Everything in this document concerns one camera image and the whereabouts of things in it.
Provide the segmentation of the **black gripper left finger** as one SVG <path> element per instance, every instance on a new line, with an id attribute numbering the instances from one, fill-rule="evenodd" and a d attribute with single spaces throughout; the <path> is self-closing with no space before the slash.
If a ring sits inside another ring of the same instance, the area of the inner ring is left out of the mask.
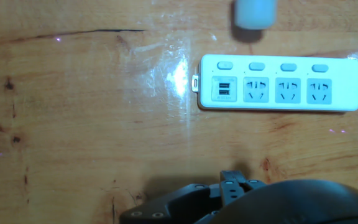
<path id="1" fill-rule="evenodd" d="M 123 212 L 119 223 L 209 223 L 221 208 L 219 184 L 190 184 Z"/>

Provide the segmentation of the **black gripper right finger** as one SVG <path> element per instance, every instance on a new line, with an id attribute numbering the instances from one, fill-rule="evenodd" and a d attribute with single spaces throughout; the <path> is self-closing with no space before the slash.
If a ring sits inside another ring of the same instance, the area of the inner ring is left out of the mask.
<path id="1" fill-rule="evenodd" d="M 220 172 L 220 194 L 223 205 L 228 205 L 244 196 L 251 190 L 265 187 L 260 180 L 247 180 L 239 170 L 223 170 Z"/>

